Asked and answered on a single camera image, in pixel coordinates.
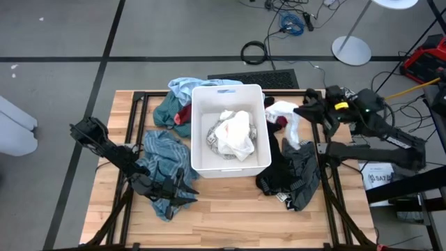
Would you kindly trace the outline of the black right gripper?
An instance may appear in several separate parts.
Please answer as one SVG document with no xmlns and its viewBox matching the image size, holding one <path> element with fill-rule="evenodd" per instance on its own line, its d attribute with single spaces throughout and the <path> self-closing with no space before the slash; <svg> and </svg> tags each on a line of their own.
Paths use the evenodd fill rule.
<svg viewBox="0 0 446 251">
<path fill-rule="evenodd" d="M 341 118 L 347 110 L 335 109 L 335 105 L 340 102 L 347 102 L 347 100 L 339 86 L 327 87 L 324 96 L 315 89 L 307 89 L 305 104 L 295 108 L 295 113 L 312 123 L 321 124 L 324 134 L 332 137 L 338 130 Z"/>
</svg>

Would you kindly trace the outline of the grey white leaf print garment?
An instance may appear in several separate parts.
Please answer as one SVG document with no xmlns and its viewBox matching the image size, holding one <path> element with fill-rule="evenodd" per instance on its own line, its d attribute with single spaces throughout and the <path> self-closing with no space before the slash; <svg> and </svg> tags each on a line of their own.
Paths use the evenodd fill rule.
<svg viewBox="0 0 446 251">
<path fill-rule="evenodd" d="M 210 147 L 211 151 L 216 153 L 217 155 L 221 156 L 222 158 L 224 158 L 225 160 L 233 160 L 233 159 L 237 159 L 235 158 L 233 155 L 228 155 L 226 158 L 223 155 L 220 155 L 217 152 L 217 139 L 215 136 L 215 128 L 220 124 L 220 122 L 218 121 L 214 126 L 212 126 L 209 131 L 208 134 L 206 135 L 206 143 L 207 145 Z M 254 129 L 256 129 L 256 127 L 252 124 L 250 124 L 252 126 L 252 134 L 254 134 Z M 250 137 L 254 143 L 254 140 L 257 138 L 257 129 L 256 129 L 256 137 L 254 135 L 252 135 Z"/>
</svg>

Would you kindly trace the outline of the dark teal dotted shirt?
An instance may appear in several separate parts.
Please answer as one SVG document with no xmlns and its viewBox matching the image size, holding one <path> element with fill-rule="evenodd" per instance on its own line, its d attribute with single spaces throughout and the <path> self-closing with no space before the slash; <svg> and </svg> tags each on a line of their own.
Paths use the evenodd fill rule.
<svg viewBox="0 0 446 251">
<path fill-rule="evenodd" d="M 174 117 L 183 109 L 179 99 L 172 91 L 164 97 L 162 103 L 154 109 L 153 120 L 157 127 L 175 131 L 180 137 L 191 137 L 191 123 L 177 125 Z"/>
</svg>

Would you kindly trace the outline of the white plastic bin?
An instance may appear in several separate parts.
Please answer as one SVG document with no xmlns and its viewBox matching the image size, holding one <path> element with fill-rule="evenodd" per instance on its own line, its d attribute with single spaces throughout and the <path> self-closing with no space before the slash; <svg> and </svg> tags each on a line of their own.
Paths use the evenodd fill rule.
<svg viewBox="0 0 446 251">
<path fill-rule="evenodd" d="M 246 111 L 257 129 L 254 152 L 243 161 L 225 160 L 206 143 L 225 110 Z M 272 162 L 262 89 L 257 84 L 200 86 L 192 91 L 191 166 L 204 178 L 256 176 Z"/>
</svg>

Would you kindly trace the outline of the light blue geometric print shirt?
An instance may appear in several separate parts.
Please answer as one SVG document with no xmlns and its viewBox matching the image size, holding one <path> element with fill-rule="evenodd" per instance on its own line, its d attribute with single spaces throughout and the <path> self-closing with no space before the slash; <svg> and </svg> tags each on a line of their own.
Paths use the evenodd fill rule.
<svg viewBox="0 0 446 251">
<path fill-rule="evenodd" d="M 197 79 L 193 77 L 179 77 L 168 83 L 169 89 L 174 93 L 179 103 L 184 107 L 192 102 L 192 90 L 200 86 L 227 86 L 241 85 L 237 80 L 230 79 Z"/>
</svg>

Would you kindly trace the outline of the white power strip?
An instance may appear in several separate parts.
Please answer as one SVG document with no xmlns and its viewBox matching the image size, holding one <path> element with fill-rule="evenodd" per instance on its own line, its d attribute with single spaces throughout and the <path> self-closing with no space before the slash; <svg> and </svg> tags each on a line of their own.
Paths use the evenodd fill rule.
<svg viewBox="0 0 446 251">
<path fill-rule="evenodd" d="M 346 100 L 353 101 L 357 98 L 356 92 L 354 92 L 346 87 L 342 87 L 341 90 L 343 91 Z"/>
</svg>

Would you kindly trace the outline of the teal striped shirt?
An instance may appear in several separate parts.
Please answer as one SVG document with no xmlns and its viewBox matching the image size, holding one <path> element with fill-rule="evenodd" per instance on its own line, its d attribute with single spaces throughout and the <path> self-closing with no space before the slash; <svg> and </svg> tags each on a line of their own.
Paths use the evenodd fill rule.
<svg viewBox="0 0 446 251">
<path fill-rule="evenodd" d="M 181 140 L 174 137 L 167 130 L 149 130 L 144 136 L 144 156 L 136 163 L 146 171 L 145 174 L 134 174 L 131 180 L 133 190 L 148 198 L 146 193 L 150 190 L 156 167 L 160 168 L 163 174 L 172 178 L 176 172 L 182 168 L 184 171 L 183 181 L 192 188 L 193 181 L 197 180 L 199 175 L 193 170 L 190 160 L 190 150 Z M 180 191 L 180 197 L 195 198 L 196 195 Z M 164 217 L 165 206 L 168 204 L 166 199 L 151 202 L 156 216 L 166 222 L 170 221 Z M 180 208 L 187 208 L 190 204 L 185 204 L 174 210 L 174 216 Z"/>
</svg>

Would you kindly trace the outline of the black garment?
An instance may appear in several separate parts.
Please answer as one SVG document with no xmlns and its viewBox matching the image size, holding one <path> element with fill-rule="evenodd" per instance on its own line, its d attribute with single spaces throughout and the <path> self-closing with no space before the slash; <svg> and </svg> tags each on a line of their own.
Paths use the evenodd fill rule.
<svg viewBox="0 0 446 251">
<path fill-rule="evenodd" d="M 271 163 L 256 176 L 256 186 L 266 196 L 277 193 L 289 193 L 295 181 L 289 171 L 289 161 L 282 155 L 275 133 L 282 129 L 280 125 L 267 122 L 270 144 Z"/>
</svg>

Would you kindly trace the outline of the white floor lamp base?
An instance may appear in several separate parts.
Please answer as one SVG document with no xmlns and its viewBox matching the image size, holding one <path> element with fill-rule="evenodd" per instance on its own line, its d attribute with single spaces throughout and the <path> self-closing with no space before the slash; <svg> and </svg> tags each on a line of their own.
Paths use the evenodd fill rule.
<svg viewBox="0 0 446 251">
<path fill-rule="evenodd" d="M 375 3 L 390 10 L 406 10 L 412 8 L 419 0 L 367 0 L 364 8 L 354 22 L 346 36 L 340 36 L 332 43 L 331 50 L 335 58 L 349 66 L 363 66 L 371 60 L 371 49 L 362 39 L 355 37 L 353 32 L 368 11 L 370 5 Z"/>
</svg>

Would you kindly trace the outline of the red garment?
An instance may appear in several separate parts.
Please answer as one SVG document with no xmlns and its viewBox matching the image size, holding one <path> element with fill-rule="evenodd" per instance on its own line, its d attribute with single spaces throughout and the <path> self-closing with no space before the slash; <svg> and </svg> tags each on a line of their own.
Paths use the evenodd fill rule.
<svg viewBox="0 0 446 251">
<path fill-rule="evenodd" d="M 192 115 L 192 105 L 184 106 L 175 116 L 174 123 L 176 125 L 183 125 L 189 123 Z"/>
</svg>

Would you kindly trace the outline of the black power adapter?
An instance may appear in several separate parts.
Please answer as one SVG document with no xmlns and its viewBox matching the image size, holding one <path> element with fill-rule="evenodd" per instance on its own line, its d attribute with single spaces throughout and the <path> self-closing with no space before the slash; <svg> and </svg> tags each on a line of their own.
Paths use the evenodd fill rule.
<svg viewBox="0 0 446 251">
<path fill-rule="evenodd" d="M 302 14 L 304 20 L 305 20 L 305 24 L 307 26 L 308 31 L 313 31 L 314 30 L 314 26 L 312 24 L 311 18 L 312 18 L 312 14 L 309 14 L 308 12 L 304 12 Z"/>
</svg>

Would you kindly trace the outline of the black metal stand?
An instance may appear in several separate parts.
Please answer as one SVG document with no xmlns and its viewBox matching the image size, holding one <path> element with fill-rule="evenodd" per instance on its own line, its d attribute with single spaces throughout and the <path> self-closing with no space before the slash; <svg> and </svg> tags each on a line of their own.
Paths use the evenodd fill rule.
<svg viewBox="0 0 446 251">
<path fill-rule="evenodd" d="M 429 190 L 439 190 L 441 196 L 425 199 L 424 192 Z M 366 194 L 370 204 L 406 195 L 420 194 L 419 206 L 414 203 L 406 203 L 405 207 L 409 211 L 421 211 L 424 214 L 428 221 L 425 225 L 433 250 L 443 250 L 432 218 L 432 212 L 446 211 L 446 165 L 377 188 L 372 188 L 367 190 Z"/>
</svg>

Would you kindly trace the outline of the red and black case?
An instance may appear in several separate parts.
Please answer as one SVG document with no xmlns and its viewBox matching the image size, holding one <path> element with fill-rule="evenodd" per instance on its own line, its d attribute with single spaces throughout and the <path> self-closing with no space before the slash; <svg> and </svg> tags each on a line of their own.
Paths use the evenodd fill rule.
<svg viewBox="0 0 446 251">
<path fill-rule="evenodd" d="M 446 36 L 428 36 L 399 68 L 400 73 L 420 84 L 439 77 L 446 70 Z"/>
</svg>

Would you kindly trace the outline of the white furniture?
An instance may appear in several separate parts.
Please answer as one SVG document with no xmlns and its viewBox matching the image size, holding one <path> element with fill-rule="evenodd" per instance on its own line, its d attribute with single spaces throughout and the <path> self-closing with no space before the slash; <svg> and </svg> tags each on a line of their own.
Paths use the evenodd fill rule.
<svg viewBox="0 0 446 251">
<path fill-rule="evenodd" d="M 38 140 L 33 130 L 38 121 L 0 96 L 0 153 L 20 157 L 33 153 Z"/>
</svg>

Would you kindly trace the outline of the black metal table frame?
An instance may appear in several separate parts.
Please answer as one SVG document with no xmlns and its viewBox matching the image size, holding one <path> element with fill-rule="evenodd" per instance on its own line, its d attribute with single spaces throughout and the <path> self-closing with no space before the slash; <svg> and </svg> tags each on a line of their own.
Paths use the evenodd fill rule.
<svg viewBox="0 0 446 251">
<path fill-rule="evenodd" d="M 154 109 L 164 100 L 166 91 L 116 91 L 107 127 L 113 142 L 140 142 L 146 130 L 156 130 Z M 144 129 L 139 129 L 142 105 L 146 112 Z M 93 190 L 80 237 L 91 240 L 115 204 L 118 169 L 100 158 Z M 376 231 L 367 202 L 362 178 L 351 168 L 338 168 L 348 213 L 364 234 L 375 242 Z M 286 210 L 276 197 L 266 197 L 255 186 L 255 177 L 199 178 L 193 188 L 200 194 L 198 202 L 182 208 L 171 222 L 159 219 L 142 196 L 133 195 L 130 217 L 125 209 L 119 214 L 110 241 L 125 241 L 131 248 L 322 248 L 331 243 L 331 231 L 321 186 L 309 205 L 301 212 Z"/>
</svg>

